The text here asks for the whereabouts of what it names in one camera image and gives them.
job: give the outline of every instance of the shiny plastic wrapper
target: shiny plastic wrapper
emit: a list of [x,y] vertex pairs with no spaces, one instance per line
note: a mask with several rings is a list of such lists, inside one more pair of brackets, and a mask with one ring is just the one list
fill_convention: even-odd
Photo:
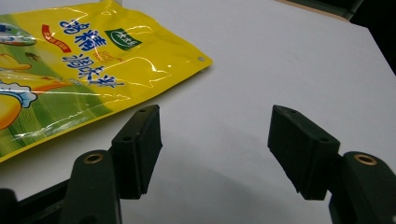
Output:
[[0,161],[142,103],[211,59],[114,1],[0,16]]

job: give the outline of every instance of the white table surface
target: white table surface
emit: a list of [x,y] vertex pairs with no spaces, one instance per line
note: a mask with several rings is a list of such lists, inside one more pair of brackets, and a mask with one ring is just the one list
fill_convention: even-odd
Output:
[[[74,1],[3,1],[0,14]],[[267,148],[272,105],[299,110],[341,142],[396,171],[396,76],[369,31],[273,0],[124,0],[214,64],[142,105],[0,163],[19,199],[70,176],[85,151],[108,149],[144,105],[161,107],[163,150],[148,194],[122,201],[124,223],[330,224]]]

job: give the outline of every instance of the cartoon illustration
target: cartoon illustration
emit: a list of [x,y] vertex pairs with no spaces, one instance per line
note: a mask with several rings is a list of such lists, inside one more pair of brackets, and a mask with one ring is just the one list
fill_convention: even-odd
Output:
[[7,54],[0,54],[0,130],[12,124],[21,110],[30,107],[39,94],[73,84],[54,77],[22,72],[31,67]]
[[30,60],[33,60],[33,61],[36,61],[36,62],[38,62],[41,59],[40,56],[37,56],[37,55],[35,55],[35,54],[31,53],[31,52],[25,52],[25,56],[26,56],[26,58],[28,58]]
[[8,23],[0,23],[0,44],[29,46],[35,43],[35,38],[21,28]]

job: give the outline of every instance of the green label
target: green label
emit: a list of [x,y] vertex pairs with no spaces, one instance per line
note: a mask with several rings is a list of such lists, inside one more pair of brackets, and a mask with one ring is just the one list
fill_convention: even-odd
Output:
[[122,28],[117,30],[105,31],[105,32],[107,36],[110,38],[110,40],[117,47],[119,47],[119,49],[128,50],[142,43],[141,41],[136,40],[130,35],[128,35],[128,33],[126,33],[126,31],[124,31]]

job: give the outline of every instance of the yellow plastic bag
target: yellow plastic bag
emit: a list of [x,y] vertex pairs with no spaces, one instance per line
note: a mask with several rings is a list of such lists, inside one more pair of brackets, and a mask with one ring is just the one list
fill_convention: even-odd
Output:
[[0,16],[0,161],[162,93],[211,59],[114,1]]

